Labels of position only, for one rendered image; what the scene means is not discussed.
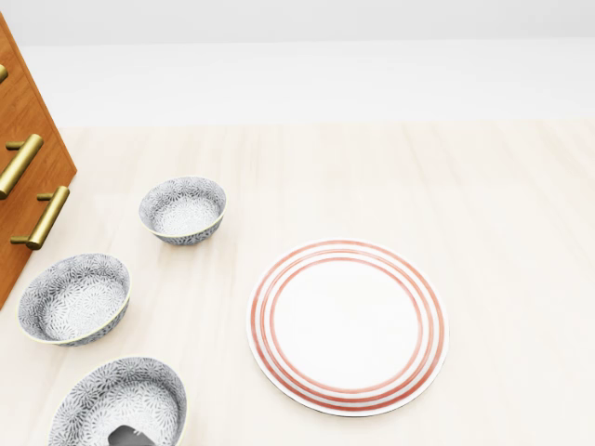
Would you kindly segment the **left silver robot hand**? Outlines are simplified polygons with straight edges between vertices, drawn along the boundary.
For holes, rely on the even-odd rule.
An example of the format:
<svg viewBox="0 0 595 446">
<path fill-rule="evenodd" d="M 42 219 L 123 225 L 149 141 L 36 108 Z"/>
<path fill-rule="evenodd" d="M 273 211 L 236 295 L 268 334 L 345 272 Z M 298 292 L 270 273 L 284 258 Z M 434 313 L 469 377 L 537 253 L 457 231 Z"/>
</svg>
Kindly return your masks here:
<svg viewBox="0 0 595 446">
<path fill-rule="evenodd" d="M 155 442 L 134 427 L 121 425 L 108 436 L 109 446 L 155 446 Z"/>
</svg>

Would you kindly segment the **small grey patterned bowl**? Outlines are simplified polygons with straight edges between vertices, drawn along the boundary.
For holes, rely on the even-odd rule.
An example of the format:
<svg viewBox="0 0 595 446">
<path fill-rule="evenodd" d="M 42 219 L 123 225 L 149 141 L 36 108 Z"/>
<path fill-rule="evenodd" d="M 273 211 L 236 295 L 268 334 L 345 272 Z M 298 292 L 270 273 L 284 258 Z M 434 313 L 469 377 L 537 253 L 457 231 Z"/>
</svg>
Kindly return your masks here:
<svg viewBox="0 0 595 446">
<path fill-rule="evenodd" d="M 139 204 L 139 218 L 163 242 L 194 245 L 218 230 L 226 207 L 226 192 L 216 181 L 174 177 L 147 192 Z"/>
</svg>

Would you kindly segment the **white plate with red rings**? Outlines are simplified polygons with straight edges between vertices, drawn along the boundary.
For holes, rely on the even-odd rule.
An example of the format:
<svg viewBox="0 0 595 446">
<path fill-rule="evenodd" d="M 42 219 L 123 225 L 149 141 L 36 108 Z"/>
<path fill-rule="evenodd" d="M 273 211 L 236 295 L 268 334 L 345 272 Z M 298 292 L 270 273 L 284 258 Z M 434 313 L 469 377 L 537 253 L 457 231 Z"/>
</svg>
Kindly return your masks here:
<svg viewBox="0 0 595 446">
<path fill-rule="evenodd" d="M 254 359 L 286 396 L 358 417 L 400 408 L 436 379 L 446 308 L 411 260 L 368 241 L 303 243 L 260 276 L 246 306 Z"/>
</svg>

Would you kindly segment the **wooden cabinet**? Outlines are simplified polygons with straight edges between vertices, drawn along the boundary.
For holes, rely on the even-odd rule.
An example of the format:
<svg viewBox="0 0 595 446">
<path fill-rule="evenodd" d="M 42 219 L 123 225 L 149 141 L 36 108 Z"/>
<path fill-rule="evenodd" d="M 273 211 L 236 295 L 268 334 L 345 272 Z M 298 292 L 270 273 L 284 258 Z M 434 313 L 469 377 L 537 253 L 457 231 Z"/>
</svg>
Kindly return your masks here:
<svg viewBox="0 0 595 446">
<path fill-rule="evenodd" d="M 0 308 L 2 308 L 31 252 L 24 244 L 11 244 L 11 236 L 29 235 L 47 206 L 38 193 L 69 186 L 77 168 L 40 94 L 19 47 L 0 13 L 0 64 L 8 72 L 0 84 L 0 174 L 17 154 L 8 141 L 23 141 L 37 134 L 44 144 L 9 193 L 0 200 Z"/>
</svg>

